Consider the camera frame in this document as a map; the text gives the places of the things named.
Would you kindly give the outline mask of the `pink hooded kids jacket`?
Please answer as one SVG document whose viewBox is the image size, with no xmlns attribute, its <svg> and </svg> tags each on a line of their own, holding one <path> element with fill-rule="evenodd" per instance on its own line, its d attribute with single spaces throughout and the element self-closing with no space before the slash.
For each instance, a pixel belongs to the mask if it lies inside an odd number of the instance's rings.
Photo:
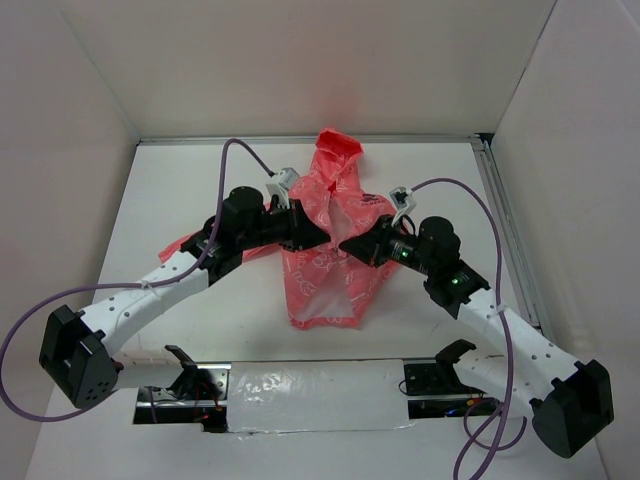
<svg viewBox="0 0 640 480">
<path fill-rule="evenodd" d="M 289 191 L 305 213 L 331 237 L 314 249 L 281 251 L 287 313 L 293 327 L 357 328 L 382 285 L 398 267 L 370 267 L 338 249 L 340 242 L 371 228 L 382 215 L 394 215 L 391 202 L 365 192 L 358 161 L 361 143 L 335 129 L 316 139 L 309 172 Z"/>
</svg>

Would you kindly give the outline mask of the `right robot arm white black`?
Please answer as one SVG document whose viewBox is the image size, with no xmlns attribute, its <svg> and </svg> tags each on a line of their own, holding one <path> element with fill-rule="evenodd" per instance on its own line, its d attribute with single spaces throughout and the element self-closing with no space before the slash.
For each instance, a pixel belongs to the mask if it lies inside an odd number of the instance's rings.
<svg viewBox="0 0 640 480">
<path fill-rule="evenodd" d="M 501 350 L 514 369 L 513 385 L 507 387 L 495 361 L 450 358 L 436 369 L 444 390 L 457 392 L 473 381 L 494 397 L 510 393 L 516 411 L 530 418 L 538 438 L 562 458 L 575 455 L 612 423 L 607 369 L 596 360 L 581 362 L 502 304 L 497 288 L 461 259 L 460 239 L 448 220 L 429 217 L 410 234 L 383 215 L 340 248 L 371 267 L 393 261 L 425 275 L 431 300 Z"/>
</svg>

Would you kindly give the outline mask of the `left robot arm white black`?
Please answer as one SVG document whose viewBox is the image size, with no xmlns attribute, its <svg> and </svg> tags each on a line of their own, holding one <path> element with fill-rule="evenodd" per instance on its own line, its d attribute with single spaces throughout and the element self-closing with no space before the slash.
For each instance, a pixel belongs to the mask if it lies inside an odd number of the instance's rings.
<svg viewBox="0 0 640 480">
<path fill-rule="evenodd" d="M 39 363 L 74 407 L 91 408 L 114 390 L 122 370 L 115 355 L 122 346 L 173 306 L 238 268 L 245 251 L 279 245 L 297 252 L 329 240 L 301 201 L 265 206 L 261 192 L 237 187 L 203 228 L 138 286 L 120 287 L 108 299 L 79 311 L 66 305 L 54 310 L 47 319 Z"/>
</svg>

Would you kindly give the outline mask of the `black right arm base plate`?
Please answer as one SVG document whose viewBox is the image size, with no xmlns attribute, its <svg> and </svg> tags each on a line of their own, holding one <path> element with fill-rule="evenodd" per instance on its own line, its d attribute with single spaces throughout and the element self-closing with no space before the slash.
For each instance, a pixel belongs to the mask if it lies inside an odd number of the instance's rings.
<svg viewBox="0 0 640 480">
<path fill-rule="evenodd" d="M 488 416 L 495 411 L 495 399 L 462 383 L 454 371 L 462 355 L 475 350 L 471 342 L 457 340 L 434 358 L 403 362 L 404 378 L 398 389 L 408 398 L 410 419 Z"/>
</svg>

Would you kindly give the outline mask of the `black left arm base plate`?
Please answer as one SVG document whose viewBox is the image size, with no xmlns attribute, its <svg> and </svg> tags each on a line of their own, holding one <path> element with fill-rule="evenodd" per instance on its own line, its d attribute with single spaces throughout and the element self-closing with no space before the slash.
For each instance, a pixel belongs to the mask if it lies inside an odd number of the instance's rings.
<svg viewBox="0 0 640 480">
<path fill-rule="evenodd" d="M 208 433 L 227 432 L 231 364 L 197 362 L 176 345 L 158 353 L 158 359 L 138 363 L 154 367 L 160 383 L 138 389 L 133 423 L 194 424 Z"/>
</svg>

